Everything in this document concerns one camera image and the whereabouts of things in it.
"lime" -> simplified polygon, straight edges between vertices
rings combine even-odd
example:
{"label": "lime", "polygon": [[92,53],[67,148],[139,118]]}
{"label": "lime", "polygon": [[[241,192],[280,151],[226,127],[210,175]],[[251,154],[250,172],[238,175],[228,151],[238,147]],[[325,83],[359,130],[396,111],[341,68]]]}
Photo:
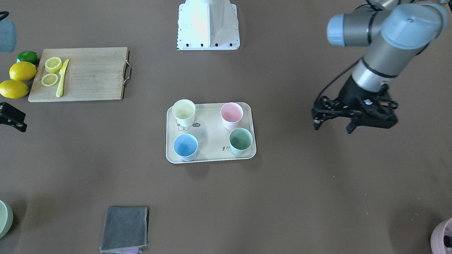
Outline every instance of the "lime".
{"label": "lime", "polygon": [[53,86],[58,81],[58,76],[55,73],[49,73],[42,77],[41,84],[43,86]]}
{"label": "lime", "polygon": [[17,55],[17,62],[29,62],[35,64],[37,59],[38,55],[31,50],[22,51]]}
{"label": "lime", "polygon": [[55,73],[61,69],[63,63],[59,57],[51,57],[46,61],[46,71],[48,73]]}
{"label": "lime", "polygon": [[29,62],[18,62],[9,69],[9,77],[12,80],[26,81],[36,75],[36,66]]}
{"label": "lime", "polygon": [[0,94],[10,99],[17,99],[28,94],[28,87],[24,82],[6,80],[0,83]]}

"knife blade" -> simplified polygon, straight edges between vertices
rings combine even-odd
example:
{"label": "knife blade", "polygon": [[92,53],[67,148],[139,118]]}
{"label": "knife blade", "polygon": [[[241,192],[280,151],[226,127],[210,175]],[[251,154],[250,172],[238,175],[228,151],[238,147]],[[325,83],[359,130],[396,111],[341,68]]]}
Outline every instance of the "knife blade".
{"label": "knife blade", "polygon": [[61,97],[63,96],[63,89],[64,89],[64,77],[66,76],[66,69],[67,65],[69,64],[69,59],[66,59],[63,63],[63,67],[60,69],[60,82],[58,83],[58,88],[56,89],[56,96]]}

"brown table surface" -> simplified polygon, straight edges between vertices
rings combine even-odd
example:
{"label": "brown table surface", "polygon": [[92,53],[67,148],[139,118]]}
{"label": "brown table surface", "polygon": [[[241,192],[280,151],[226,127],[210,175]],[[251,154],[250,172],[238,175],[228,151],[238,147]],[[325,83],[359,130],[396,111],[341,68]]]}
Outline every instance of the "brown table surface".
{"label": "brown table surface", "polygon": [[[311,107],[366,51],[325,36],[360,1],[234,0],[241,47],[221,52],[176,50],[181,3],[1,2],[18,32],[1,80],[19,52],[45,48],[129,47],[133,74],[122,100],[1,98],[28,129],[0,126],[0,199],[14,211],[0,253],[99,253],[109,206],[149,207],[144,253],[429,253],[452,217],[451,25],[391,86],[399,123],[349,135],[348,119],[314,131]],[[179,99],[248,103],[256,156],[168,162]]]}

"gray towel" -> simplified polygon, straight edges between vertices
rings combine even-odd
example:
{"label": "gray towel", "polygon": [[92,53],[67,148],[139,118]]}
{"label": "gray towel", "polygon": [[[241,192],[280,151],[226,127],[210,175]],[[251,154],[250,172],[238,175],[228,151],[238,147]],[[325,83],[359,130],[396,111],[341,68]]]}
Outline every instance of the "gray towel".
{"label": "gray towel", "polygon": [[141,253],[147,245],[147,207],[109,207],[101,253]]}

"cutting board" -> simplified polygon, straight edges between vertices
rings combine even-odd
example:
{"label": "cutting board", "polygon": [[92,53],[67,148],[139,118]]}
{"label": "cutting board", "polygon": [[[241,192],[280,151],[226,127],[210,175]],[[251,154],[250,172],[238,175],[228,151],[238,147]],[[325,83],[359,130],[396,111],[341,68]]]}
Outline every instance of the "cutting board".
{"label": "cutting board", "polygon": [[[127,47],[44,49],[28,101],[122,99],[128,53]],[[61,58],[62,62],[69,59],[61,97],[56,96],[58,83],[51,87],[41,84],[42,77],[48,74],[45,63],[54,56]]]}

